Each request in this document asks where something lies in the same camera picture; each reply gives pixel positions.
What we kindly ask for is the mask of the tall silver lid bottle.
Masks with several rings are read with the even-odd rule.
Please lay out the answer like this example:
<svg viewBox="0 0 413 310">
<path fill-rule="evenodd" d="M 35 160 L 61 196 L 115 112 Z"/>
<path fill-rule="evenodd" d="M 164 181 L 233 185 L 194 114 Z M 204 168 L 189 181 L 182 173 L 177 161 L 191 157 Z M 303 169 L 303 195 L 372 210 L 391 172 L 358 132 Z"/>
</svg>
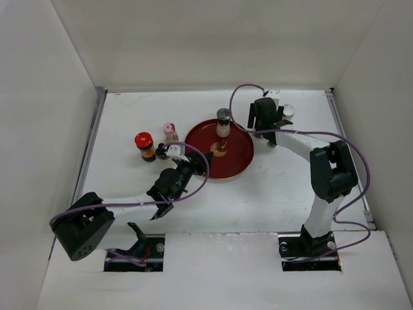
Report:
<svg viewBox="0 0 413 310">
<path fill-rule="evenodd" d="M 295 108 L 292 105 L 280 105 L 279 112 L 281 114 L 281 119 L 292 121 L 295 114 Z"/>
</svg>

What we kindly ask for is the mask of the pink cap spice bottle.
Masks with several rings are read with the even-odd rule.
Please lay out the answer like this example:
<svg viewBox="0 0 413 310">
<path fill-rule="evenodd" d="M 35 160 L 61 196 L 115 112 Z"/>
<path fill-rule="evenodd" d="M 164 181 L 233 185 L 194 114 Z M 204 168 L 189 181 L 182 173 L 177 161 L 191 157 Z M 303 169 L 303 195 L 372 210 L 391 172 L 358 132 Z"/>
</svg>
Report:
<svg viewBox="0 0 413 310">
<path fill-rule="evenodd" d="M 179 141 L 179 136 L 173 123 L 165 123 L 163 125 L 163 132 L 165 135 L 165 143 Z"/>
</svg>

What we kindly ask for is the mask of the clear cap grinder bottle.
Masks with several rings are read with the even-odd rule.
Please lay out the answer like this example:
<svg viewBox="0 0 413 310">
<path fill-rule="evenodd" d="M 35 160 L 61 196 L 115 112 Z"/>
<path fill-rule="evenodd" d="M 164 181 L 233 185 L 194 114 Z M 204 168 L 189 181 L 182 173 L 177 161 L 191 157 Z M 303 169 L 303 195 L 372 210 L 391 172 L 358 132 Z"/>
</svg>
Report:
<svg viewBox="0 0 413 310">
<path fill-rule="evenodd" d="M 216 134 L 220 138 L 226 138 L 230 134 L 230 111 L 228 108 L 220 108 L 216 112 L 217 128 Z"/>
</svg>

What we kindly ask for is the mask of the red lid sauce jar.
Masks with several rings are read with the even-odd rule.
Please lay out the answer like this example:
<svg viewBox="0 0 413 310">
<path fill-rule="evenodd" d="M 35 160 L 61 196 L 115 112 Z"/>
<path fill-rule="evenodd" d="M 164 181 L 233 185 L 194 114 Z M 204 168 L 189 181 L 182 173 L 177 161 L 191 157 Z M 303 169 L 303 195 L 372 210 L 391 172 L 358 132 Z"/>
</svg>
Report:
<svg viewBox="0 0 413 310">
<path fill-rule="evenodd" d="M 151 162 L 156 160 L 156 150 L 154 141 L 148 132 L 140 132 L 135 136 L 134 142 L 141 153 L 144 161 Z"/>
</svg>

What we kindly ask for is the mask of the black cap white bottle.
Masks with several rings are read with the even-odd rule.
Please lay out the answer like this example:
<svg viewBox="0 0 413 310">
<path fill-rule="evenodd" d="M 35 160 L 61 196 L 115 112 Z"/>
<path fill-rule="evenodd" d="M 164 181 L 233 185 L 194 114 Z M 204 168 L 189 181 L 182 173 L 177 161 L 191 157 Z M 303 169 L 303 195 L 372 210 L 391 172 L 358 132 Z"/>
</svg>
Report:
<svg viewBox="0 0 413 310">
<path fill-rule="evenodd" d="M 164 143 L 160 143 L 156 149 L 156 158 L 161 161 L 166 161 L 169 159 L 167 156 L 168 147 Z"/>
</svg>

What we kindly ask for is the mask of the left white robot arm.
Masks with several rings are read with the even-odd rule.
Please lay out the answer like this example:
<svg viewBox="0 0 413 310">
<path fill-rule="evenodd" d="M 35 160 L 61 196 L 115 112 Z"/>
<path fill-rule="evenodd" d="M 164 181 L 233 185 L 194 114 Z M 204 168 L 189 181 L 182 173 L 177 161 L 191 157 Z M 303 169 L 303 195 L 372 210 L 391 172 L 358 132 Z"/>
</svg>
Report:
<svg viewBox="0 0 413 310">
<path fill-rule="evenodd" d="M 115 222 L 116 209 L 136 208 L 155 205 L 157 211 L 152 219 L 164 217 L 176 202 L 192 197 L 201 189 L 183 197 L 186 186 L 193 175 L 209 177 L 213 153 L 203 154 L 197 149 L 175 158 L 175 168 L 161 172 L 154 185 L 147 192 L 150 201 L 134 200 L 127 203 L 105 203 L 95 192 L 88 192 L 78 199 L 68 210 L 54 216 L 49 223 L 69 259 L 76 262 L 97 249 L 101 240 Z"/>
</svg>

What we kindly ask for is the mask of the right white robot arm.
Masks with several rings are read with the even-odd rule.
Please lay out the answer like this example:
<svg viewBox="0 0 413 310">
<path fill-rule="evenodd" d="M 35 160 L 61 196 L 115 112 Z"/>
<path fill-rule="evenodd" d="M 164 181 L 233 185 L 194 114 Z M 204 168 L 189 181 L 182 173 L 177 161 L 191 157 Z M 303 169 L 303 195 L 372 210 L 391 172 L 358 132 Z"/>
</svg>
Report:
<svg viewBox="0 0 413 310">
<path fill-rule="evenodd" d="M 302 157 L 310 165 L 314 202 L 298 237 L 280 239 L 279 252 L 287 258 L 316 257 L 326 253 L 332 242 L 331 226 L 344 197 L 358 184 L 358 176 L 347 144 L 342 140 L 323 141 L 309 135 L 281 132 L 292 122 L 283 119 L 283 107 L 272 98 L 250 104 L 248 124 L 272 146 L 281 146 Z"/>
</svg>

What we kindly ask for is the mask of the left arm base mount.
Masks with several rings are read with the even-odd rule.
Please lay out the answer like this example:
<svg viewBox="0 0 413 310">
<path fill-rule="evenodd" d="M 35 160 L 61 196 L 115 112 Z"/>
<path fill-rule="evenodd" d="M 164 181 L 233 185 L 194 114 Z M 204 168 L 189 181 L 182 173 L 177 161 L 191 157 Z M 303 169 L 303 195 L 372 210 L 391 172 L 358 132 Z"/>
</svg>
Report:
<svg viewBox="0 0 413 310">
<path fill-rule="evenodd" d="M 128 222 L 127 225 L 134 231 L 136 242 L 128 249 L 110 249 L 106 253 L 104 272 L 162 272 L 165 235 L 145 234 L 133 222 Z"/>
</svg>

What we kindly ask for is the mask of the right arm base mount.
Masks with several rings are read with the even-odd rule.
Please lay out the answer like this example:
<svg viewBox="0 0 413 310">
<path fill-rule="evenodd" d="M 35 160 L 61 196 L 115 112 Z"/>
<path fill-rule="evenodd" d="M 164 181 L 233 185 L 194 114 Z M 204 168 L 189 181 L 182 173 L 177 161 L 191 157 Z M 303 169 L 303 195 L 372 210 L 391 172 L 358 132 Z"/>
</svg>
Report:
<svg viewBox="0 0 413 310">
<path fill-rule="evenodd" d="M 337 252 L 331 253 L 336 249 L 332 233 L 312 245 L 301 235 L 281 235 L 278 241 L 281 268 L 285 272 L 341 271 Z"/>
</svg>

